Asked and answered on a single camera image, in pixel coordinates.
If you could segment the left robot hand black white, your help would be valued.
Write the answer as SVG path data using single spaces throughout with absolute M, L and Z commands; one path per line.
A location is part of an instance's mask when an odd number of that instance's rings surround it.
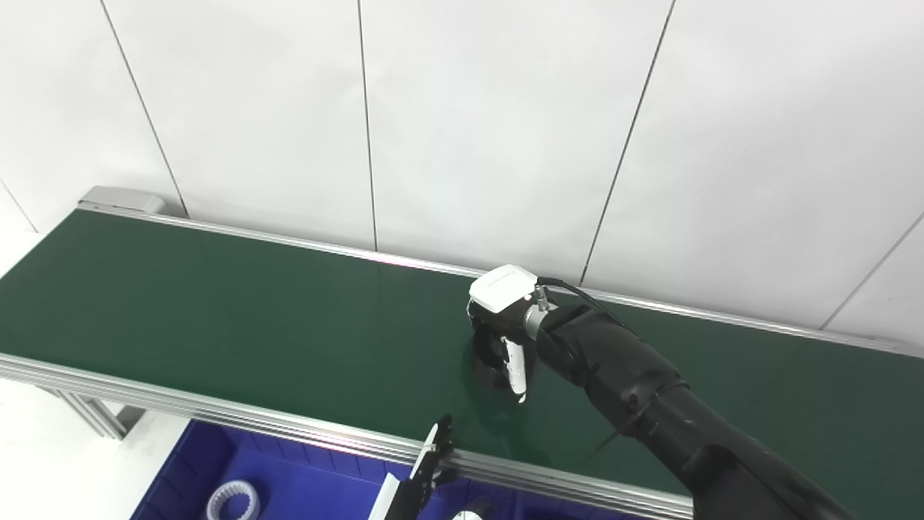
M 430 428 L 405 480 L 392 473 L 384 477 L 370 519 L 417 519 L 436 488 L 458 480 L 458 468 L 445 465 L 453 454 L 452 424 L 447 414 Z

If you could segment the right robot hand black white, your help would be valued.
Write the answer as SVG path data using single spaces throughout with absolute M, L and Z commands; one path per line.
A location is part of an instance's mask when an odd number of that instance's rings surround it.
M 555 308 L 538 277 L 520 266 L 505 264 L 478 277 L 469 289 L 466 313 L 479 381 L 512 402 L 525 402 L 540 325 Z

